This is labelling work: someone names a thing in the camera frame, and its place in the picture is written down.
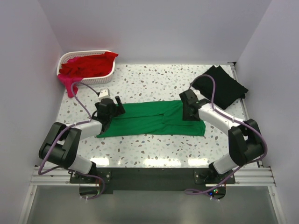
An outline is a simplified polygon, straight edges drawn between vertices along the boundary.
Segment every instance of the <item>black cloth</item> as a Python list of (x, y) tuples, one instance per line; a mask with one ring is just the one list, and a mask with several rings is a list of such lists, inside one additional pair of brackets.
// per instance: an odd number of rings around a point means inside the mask
[[(228, 108), (238, 98), (245, 98), (245, 93), (248, 92), (248, 89), (231, 78), (221, 66), (212, 66), (204, 74), (214, 78), (216, 83), (214, 103), (223, 110)], [(199, 77), (194, 81), (192, 87), (211, 100), (213, 82), (210, 78)]]

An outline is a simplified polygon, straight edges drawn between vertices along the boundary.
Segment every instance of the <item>gray panel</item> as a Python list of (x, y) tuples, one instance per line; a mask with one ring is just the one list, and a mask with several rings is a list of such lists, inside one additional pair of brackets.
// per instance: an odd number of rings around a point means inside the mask
[(38, 187), (29, 224), (276, 224), (267, 187), (231, 187), (220, 202), (183, 192), (116, 191), (86, 202), (78, 187)]

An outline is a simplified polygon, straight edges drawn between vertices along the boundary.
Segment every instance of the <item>red cloth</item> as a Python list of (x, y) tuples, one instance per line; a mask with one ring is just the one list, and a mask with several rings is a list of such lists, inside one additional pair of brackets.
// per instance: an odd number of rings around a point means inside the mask
[[(60, 82), (65, 85), (68, 97), (72, 98), (71, 84), (79, 82), (83, 78), (102, 77), (108, 75), (113, 66), (113, 61), (118, 56), (116, 53), (105, 52), (102, 55), (91, 55), (85, 57), (75, 57), (61, 64), (60, 74), (57, 76)], [(78, 88), (73, 87), (74, 94)]]

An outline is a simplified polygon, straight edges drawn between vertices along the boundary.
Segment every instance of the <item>green pants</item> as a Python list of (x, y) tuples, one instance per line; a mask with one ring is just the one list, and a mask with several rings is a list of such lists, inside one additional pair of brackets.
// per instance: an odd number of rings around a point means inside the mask
[(138, 134), (182, 134), (203, 136), (203, 121), (183, 121), (180, 100), (123, 105), (126, 113), (112, 119), (110, 128), (98, 138)]

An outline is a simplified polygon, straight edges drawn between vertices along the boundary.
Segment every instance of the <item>basket rim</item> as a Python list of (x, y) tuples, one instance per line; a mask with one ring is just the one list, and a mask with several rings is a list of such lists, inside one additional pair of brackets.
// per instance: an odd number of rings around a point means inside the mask
[[(110, 50), (81, 50), (81, 51), (72, 51), (72, 52), (68, 52), (68, 53), (65, 53), (64, 55), (61, 56), (61, 58), (59, 59), (59, 62), (58, 62), (58, 66), (57, 66), (57, 70), (56, 70), (56, 76), (59, 75), (59, 70), (60, 70), (60, 65), (62, 63), (62, 60), (70, 55), (70, 54), (76, 54), (76, 53), (88, 53), (88, 52), (112, 52)], [(102, 76), (102, 77), (92, 77), (92, 78), (83, 78), (82, 80), (95, 80), (95, 79), (104, 79), (104, 78), (107, 78), (109, 76), (111, 76), (114, 72), (114, 69), (115, 69), (115, 59), (113, 60), (113, 64), (112, 64), (112, 69), (111, 69), (111, 72), (106, 75), (106, 76)]]

